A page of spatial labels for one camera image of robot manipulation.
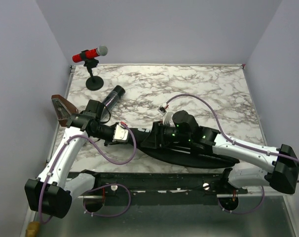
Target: gray wall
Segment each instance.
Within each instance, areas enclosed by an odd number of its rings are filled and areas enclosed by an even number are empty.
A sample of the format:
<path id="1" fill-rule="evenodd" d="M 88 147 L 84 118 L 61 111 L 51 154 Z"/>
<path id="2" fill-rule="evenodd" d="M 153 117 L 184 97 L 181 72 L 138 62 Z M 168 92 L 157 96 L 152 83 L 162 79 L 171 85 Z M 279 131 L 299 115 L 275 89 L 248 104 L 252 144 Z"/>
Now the gray wall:
<path id="1" fill-rule="evenodd" d="M 281 0 L 37 0 L 69 63 L 245 63 Z"/>
<path id="2" fill-rule="evenodd" d="M 0 237 L 20 235 L 24 185 L 44 167 L 56 128 L 51 95 L 69 65 L 34 0 L 0 0 Z"/>
<path id="3" fill-rule="evenodd" d="M 268 144 L 299 157 L 299 0 L 283 0 L 246 65 Z M 294 195 L 299 215 L 299 184 Z"/>

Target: red microphone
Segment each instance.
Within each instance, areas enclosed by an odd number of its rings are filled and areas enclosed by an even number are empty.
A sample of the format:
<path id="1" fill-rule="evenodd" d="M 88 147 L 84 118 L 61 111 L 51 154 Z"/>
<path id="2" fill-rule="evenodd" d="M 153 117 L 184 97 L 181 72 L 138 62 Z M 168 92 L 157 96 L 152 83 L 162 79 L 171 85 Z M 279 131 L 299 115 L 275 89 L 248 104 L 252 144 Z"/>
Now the red microphone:
<path id="1" fill-rule="evenodd" d="M 73 62 L 79 63 L 81 61 L 85 61 L 86 59 L 93 59 L 98 56 L 105 56 L 107 53 L 108 53 L 108 48 L 106 46 L 99 46 L 99 48 L 83 51 L 80 54 L 74 55 Z"/>

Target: black microphone base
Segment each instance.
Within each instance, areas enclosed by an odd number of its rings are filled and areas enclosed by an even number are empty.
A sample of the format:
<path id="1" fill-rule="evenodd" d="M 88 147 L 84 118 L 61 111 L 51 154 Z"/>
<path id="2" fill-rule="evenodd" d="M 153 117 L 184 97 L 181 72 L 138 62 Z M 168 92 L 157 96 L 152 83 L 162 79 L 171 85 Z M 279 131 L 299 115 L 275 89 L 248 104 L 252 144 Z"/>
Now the black microphone base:
<path id="1" fill-rule="evenodd" d="M 93 78 L 88 78 L 86 81 L 86 87 L 88 90 L 99 90 L 104 86 L 104 80 L 99 76 L 94 76 Z"/>

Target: floor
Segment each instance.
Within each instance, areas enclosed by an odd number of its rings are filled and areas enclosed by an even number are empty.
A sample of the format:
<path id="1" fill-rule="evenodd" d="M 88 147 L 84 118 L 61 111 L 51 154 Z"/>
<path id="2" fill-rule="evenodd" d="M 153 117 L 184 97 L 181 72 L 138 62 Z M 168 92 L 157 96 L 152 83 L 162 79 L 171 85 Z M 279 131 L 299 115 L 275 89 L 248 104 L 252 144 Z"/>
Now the floor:
<path id="1" fill-rule="evenodd" d="M 89 74 L 85 67 L 77 66 L 68 100 L 81 111 L 89 99 L 103 101 L 116 86 L 126 93 L 113 108 L 108 124 L 124 121 L 129 127 L 151 128 L 152 122 L 161 119 L 157 108 L 169 98 L 181 93 L 191 93 L 204 98 L 215 109 L 224 131 L 238 139 L 263 144 L 254 105 L 246 84 L 243 70 L 236 67 L 202 66 L 98 66 L 93 73 L 104 79 L 104 87 L 90 91 L 85 87 Z M 194 98 L 178 98 L 170 103 L 170 111 L 186 110 L 195 116 L 202 126 L 217 128 L 209 109 Z M 64 129 L 59 130 L 56 147 Z M 123 161 L 130 157 L 131 146 L 104 147 L 97 143 L 111 158 Z M 218 173 L 222 170 L 186 168 L 153 159 L 138 151 L 126 165 L 114 165 L 106 161 L 90 144 L 78 153 L 71 171 L 90 169 L 103 172 L 152 172 L 152 173 Z"/>

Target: black mount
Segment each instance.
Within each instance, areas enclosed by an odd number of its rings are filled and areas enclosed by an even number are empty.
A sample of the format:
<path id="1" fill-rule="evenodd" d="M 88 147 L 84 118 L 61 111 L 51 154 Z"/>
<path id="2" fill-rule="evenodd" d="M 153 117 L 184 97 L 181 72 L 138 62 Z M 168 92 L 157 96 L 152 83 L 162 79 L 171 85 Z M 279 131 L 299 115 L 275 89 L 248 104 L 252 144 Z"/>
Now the black mount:
<path id="1" fill-rule="evenodd" d="M 297 158 L 292 147 L 282 144 L 279 153 Z M 299 163 L 293 160 L 278 157 L 273 163 L 274 170 L 265 176 L 270 186 L 284 194 L 294 194 L 299 176 Z"/>
<path id="2" fill-rule="evenodd" d="M 101 77 L 94 76 L 92 74 L 92 69 L 95 68 L 98 65 L 99 61 L 97 59 L 94 59 L 94 58 L 92 58 L 92 59 L 86 58 L 86 55 L 85 55 L 86 51 L 87 50 L 82 51 L 80 53 L 80 57 L 85 62 L 84 67 L 87 68 L 87 71 L 90 74 L 90 78 L 88 78 L 87 81 L 86 81 L 86 87 L 87 87 L 88 90 L 93 90 L 93 91 L 99 90 L 104 86 L 104 80 L 102 80 Z"/>
<path id="3" fill-rule="evenodd" d="M 185 167 L 227 168 L 239 163 L 238 159 L 213 153 L 218 130 L 199 126 L 186 111 L 176 112 L 172 119 L 174 127 L 156 121 L 150 132 L 143 132 L 144 137 L 132 128 L 138 149 L 155 159 Z"/>

